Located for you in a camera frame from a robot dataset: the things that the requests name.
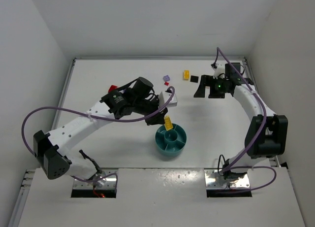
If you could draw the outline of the long yellow lego plate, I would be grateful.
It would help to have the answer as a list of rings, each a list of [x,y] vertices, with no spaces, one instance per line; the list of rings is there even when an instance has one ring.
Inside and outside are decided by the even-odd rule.
[[[169,116],[164,117],[164,127],[166,131],[173,129],[173,124]]]

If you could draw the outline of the small yellow lego brick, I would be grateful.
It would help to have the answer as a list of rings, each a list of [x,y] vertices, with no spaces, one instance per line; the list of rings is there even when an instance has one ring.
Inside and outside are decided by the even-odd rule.
[[[183,72],[183,80],[187,81],[187,80],[189,80],[189,77],[190,77],[189,70],[184,70],[184,72]]]

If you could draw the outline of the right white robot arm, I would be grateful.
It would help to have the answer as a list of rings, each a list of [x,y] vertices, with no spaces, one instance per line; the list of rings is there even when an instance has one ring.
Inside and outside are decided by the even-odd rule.
[[[273,158],[285,151],[288,119],[270,109],[258,94],[254,83],[244,77],[240,63],[213,63],[213,75],[202,75],[194,98],[223,99],[230,94],[247,114],[250,125],[244,149],[227,159],[219,170],[224,179],[242,177],[263,159]]]

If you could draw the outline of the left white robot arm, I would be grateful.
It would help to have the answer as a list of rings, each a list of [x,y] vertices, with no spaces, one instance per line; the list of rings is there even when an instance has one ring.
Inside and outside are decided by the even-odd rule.
[[[47,133],[41,130],[35,133],[34,155],[50,180],[63,175],[91,180],[101,172],[100,167],[84,152],[79,158],[71,157],[71,149],[110,122],[124,123],[123,117],[132,113],[140,114],[140,120],[144,120],[147,125],[162,125],[168,112],[167,105],[174,95],[172,87],[156,95],[152,83],[138,77],[111,90],[87,112],[62,127]]]

